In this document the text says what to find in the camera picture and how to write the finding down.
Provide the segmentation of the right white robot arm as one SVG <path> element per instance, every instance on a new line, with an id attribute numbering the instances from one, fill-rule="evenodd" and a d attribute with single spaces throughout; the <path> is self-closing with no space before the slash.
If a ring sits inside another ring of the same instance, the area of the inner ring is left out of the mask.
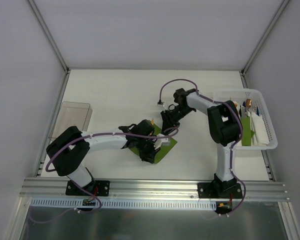
<path id="1" fill-rule="evenodd" d="M 217 167 L 213 180 L 198 187 L 200 198 L 241 199 L 241 185 L 234 176 L 234 148 L 243 136 L 243 126 L 235 104 L 216 101 L 200 94 L 196 89 L 177 89 L 173 94 L 176 105 L 160 113 L 162 134 L 169 134 L 172 127 L 179 127 L 180 120 L 191 112 L 199 111 L 208 118 L 209 133 L 217 145 Z"/>

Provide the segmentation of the green paper napkin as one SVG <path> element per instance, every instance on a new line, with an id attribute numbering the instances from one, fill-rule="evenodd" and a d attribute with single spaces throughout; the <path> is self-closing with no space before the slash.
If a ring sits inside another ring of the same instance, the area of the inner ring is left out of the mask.
<path id="1" fill-rule="evenodd" d="M 154 135 L 160 134 L 162 129 L 154 124 Z M 177 141 L 174 138 L 170 138 L 170 144 L 169 145 L 162 145 L 160 150 L 157 151 L 157 153 L 154 156 L 154 160 L 148 161 L 148 163 L 151 164 L 158 164 L 171 150 L 172 148 L 177 144 Z M 139 157 L 139 151 L 137 148 L 131 148 L 130 151 L 132 151 L 135 155 Z"/>

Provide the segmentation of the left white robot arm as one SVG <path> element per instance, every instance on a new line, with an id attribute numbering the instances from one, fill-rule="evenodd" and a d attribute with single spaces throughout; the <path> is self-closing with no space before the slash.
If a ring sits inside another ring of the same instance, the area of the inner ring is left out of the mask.
<path id="1" fill-rule="evenodd" d="M 143 162 L 153 164 L 161 147 L 153 135 L 155 127 L 149 120 L 139 124 L 119 126 L 113 132 L 100 135 L 80 131 L 76 126 L 68 127 L 46 148 L 54 170 L 60 177 L 74 182 L 74 189 L 83 195 L 97 194 L 99 184 L 82 161 L 88 153 L 102 150 L 135 149 Z"/>

